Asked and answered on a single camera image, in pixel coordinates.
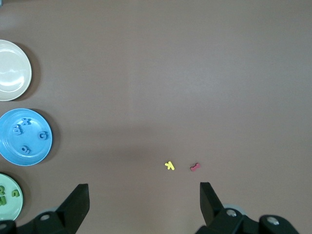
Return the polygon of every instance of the plate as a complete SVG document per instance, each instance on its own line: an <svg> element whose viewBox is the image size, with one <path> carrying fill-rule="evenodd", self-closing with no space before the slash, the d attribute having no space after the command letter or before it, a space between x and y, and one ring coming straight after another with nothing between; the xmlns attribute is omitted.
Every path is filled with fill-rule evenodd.
<svg viewBox="0 0 312 234"><path fill-rule="evenodd" d="M19 166L41 162L50 152L52 131L37 112L14 109L0 118L0 154Z"/></svg>
<svg viewBox="0 0 312 234"><path fill-rule="evenodd" d="M21 96L30 84L31 75L26 54L14 43L0 40L0 101Z"/></svg>
<svg viewBox="0 0 312 234"><path fill-rule="evenodd" d="M9 176L0 174L0 221L15 220L23 207L23 193Z"/></svg>

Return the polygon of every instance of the blue plate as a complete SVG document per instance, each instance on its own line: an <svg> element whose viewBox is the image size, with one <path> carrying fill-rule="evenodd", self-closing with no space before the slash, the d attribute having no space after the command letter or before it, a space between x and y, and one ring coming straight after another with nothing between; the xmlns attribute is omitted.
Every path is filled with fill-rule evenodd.
<svg viewBox="0 0 312 234"><path fill-rule="evenodd" d="M0 154L11 163L31 166L50 152L52 131L37 112L14 109L0 118Z"/></svg>

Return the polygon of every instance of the white plate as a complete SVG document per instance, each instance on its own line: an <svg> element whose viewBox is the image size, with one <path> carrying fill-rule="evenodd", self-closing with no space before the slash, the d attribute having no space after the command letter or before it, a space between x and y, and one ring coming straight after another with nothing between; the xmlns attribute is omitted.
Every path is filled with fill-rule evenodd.
<svg viewBox="0 0 312 234"><path fill-rule="evenodd" d="M17 45L0 40L0 101L21 96L30 84L31 74L26 54Z"/></svg>

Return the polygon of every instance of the screw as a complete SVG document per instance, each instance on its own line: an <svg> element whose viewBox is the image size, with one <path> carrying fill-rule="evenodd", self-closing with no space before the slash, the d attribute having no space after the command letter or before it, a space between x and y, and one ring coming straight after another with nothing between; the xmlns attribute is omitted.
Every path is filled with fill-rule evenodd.
<svg viewBox="0 0 312 234"><path fill-rule="evenodd" d="M3 230L7 227L6 223L2 223L0 224L0 230Z"/></svg>
<svg viewBox="0 0 312 234"><path fill-rule="evenodd" d="M228 216L236 217L236 212L234 210L227 210L226 213L228 214Z"/></svg>
<svg viewBox="0 0 312 234"><path fill-rule="evenodd" d="M270 217L267 217L267 221L273 225L279 225L279 222L276 218L270 216Z"/></svg>

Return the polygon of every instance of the green plate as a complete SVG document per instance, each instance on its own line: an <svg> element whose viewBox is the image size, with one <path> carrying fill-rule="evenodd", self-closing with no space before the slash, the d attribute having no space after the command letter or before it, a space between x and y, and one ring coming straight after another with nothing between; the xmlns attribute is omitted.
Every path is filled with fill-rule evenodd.
<svg viewBox="0 0 312 234"><path fill-rule="evenodd" d="M23 207L19 185L7 175L0 174L0 221L15 220Z"/></svg>

